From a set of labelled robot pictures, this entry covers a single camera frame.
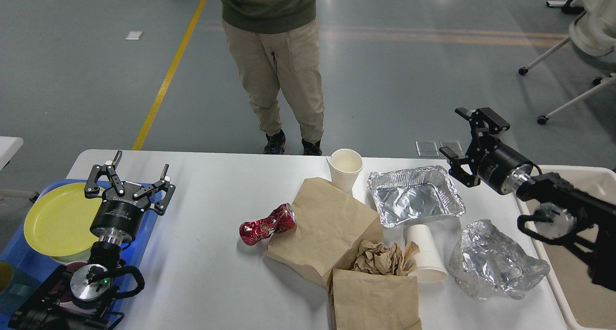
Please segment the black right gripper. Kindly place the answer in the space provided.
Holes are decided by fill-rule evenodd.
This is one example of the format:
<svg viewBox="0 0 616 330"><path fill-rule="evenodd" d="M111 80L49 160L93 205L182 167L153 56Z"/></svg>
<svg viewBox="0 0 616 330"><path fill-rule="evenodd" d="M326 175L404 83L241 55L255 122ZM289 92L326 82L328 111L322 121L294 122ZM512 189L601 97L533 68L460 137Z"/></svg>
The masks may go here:
<svg viewBox="0 0 616 330"><path fill-rule="evenodd" d="M449 147L438 149L448 160L449 175L469 188L483 181L501 195L515 191L529 178L534 163L499 139L510 129L508 121L491 108L456 108L455 113L469 122L471 143L469 157L464 158Z"/></svg>

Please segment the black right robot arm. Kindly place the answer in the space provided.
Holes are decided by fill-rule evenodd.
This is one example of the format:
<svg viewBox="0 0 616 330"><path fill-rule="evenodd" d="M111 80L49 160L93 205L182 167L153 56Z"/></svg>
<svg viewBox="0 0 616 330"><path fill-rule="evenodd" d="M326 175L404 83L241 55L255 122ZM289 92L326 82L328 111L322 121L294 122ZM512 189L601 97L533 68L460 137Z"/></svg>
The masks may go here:
<svg viewBox="0 0 616 330"><path fill-rule="evenodd" d="M471 143L462 157L449 147L440 148L449 174L468 187L484 182L498 194L552 205L554 215L537 209L519 216L518 229L535 240L565 247L587 265L593 284L614 290L615 205L579 190L557 173L532 175L537 164L499 139L511 126L493 109L456 108L455 113L469 123Z"/></svg>

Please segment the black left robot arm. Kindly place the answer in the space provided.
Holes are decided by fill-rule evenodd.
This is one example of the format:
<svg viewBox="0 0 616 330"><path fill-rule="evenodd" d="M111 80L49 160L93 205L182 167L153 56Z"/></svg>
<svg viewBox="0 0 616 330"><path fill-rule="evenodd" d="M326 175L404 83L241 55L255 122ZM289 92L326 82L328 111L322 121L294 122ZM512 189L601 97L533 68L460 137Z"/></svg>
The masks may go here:
<svg viewBox="0 0 616 330"><path fill-rule="evenodd" d="M139 269L156 223L168 208L176 186L168 176L150 184L123 180L117 174L122 152L113 160L92 166L81 199L93 199L86 216L90 235L83 264L60 264L9 316L15 330L113 330L124 319L124 300L145 288Z"/></svg>

